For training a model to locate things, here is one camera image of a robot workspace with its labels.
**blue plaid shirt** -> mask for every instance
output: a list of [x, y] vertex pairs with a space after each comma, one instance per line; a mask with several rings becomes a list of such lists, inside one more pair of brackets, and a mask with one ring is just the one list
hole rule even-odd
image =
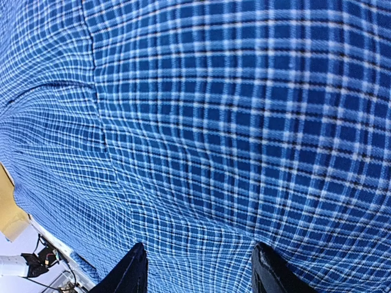
[[94, 280], [390, 292], [390, 97], [388, 0], [0, 1], [0, 161]]

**checkered pattern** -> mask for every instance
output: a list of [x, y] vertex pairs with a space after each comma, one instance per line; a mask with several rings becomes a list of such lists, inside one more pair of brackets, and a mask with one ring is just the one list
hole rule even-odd
[[0, 37], [15, 198], [100, 278], [143, 242], [151, 292], [249, 292], [262, 241], [391, 291], [389, 1], [2, 0]]

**yellow surface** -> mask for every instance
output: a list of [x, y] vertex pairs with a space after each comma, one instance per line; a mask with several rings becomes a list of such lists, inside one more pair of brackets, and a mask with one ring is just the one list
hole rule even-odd
[[28, 215], [13, 199], [13, 183], [0, 163], [0, 231], [14, 241], [29, 225]]

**black wire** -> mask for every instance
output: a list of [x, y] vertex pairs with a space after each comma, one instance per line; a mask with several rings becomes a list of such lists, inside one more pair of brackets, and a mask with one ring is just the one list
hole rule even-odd
[[74, 288], [76, 287], [76, 285], [78, 284], [78, 281], [77, 281], [77, 279], [76, 279], [76, 275], [75, 275], [75, 272], [71, 269], [71, 266], [69, 265], [69, 262], [65, 259], [64, 260], [65, 261], [65, 263], [67, 264], [67, 266], [68, 266], [68, 268], [69, 268], [69, 270], [70, 270], [70, 272], [72, 273], [72, 275], [73, 275], [73, 278], [75, 279], [75, 282], [73, 283], [73, 286], [72, 286], [72, 288], [71, 289], [67, 289], [67, 290], [62, 290], [62, 291], [71, 291], [71, 290], [74, 290]]
[[30, 278], [28, 278], [28, 277], [22, 277], [22, 278], [24, 278], [24, 279], [26, 279], [26, 280], [29, 280], [30, 282], [33, 282], [33, 283], [35, 283], [35, 284], [37, 284], [37, 285], [41, 285], [41, 286], [43, 286], [43, 287], [45, 287], [45, 288], [47, 288], [47, 289], [53, 289], [53, 290], [56, 290], [56, 291], [59, 291], [60, 293], [62, 293], [61, 289], [59, 289], [59, 288], [55, 288], [55, 287], [51, 287], [51, 286], [48, 286], [48, 285], [39, 283], [39, 282], [34, 281], [34, 280], [32, 280], [32, 279], [30, 279]]
[[47, 245], [48, 245], [47, 243], [44, 243], [44, 242], [42, 241], [42, 237], [41, 237], [41, 239], [40, 239], [39, 241], [40, 241], [41, 244], [44, 245], [44, 246], [47, 246]]
[[38, 234], [37, 245], [35, 246], [35, 249], [34, 249], [34, 251], [32, 252], [32, 254], [34, 254], [34, 253], [37, 251], [40, 240], [41, 240], [41, 234]]
[[51, 286], [48, 286], [48, 285], [39, 283], [39, 282], [37, 282], [37, 281], [34, 281], [34, 280], [32, 280], [32, 279], [30, 279], [30, 278], [28, 278], [28, 277], [22, 277], [22, 278], [24, 278], [24, 279], [26, 279], [26, 280], [29, 280], [30, 282], [33, 282], [33, 283], [35, 283], [35, 284], [37, 284], [37, 285], [41, 285], [41, 286], [43, 286], [43, 287], [45, 287], [45, 288], [47, 288], [47, 289], [53, 289], [53, 290], [59, 291], [60, 293], [74, 290], [74, 288], [75, 288], [76, 285], [78, 284], [78, 282], [77, 282], [77, 280], [76, 280], [75, 272], [71, 269], [71, 266], [69, 265], [68, 261], [66, 261], [66, 260], [64, 260], [64, 261], [65, 261], [65, 263], [67, 264], [67, 266], [68, 266], [68, 268], [69, 268], [69, 271], [72, 273], [73, 278], [75, 279], [75, 282], [72, 284], [72, 287], [69, 288], [69, 289], [65, 289], [65, 290], [64, 290], [64, 289], [61, 289], [61, 288], [51, 287]]

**white surface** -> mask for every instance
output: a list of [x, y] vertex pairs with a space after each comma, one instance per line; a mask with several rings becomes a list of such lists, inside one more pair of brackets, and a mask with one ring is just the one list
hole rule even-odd
[[24, 257], [20, 255], [0, 255], [0, 277], [17, 276], [26, 277], [29, 273], [29, 266]]
[[[26, 229], [22, 235], [12, 243], [8, 242], [4, 235], [0, 233], [0, 255], [32, 253], [37, 243], [37, 239], [38, 234], [32, 226]], [[34, 278], [34, 281], [50, 284], [60, 274], [62, 269], [61, 265], [55, 265], [48, 273], [41, 275], [38, 278]], [[40, 293], [42, 290], [44, 290], [44, 287], [19, 277], [0, 277], [1, 293]]]

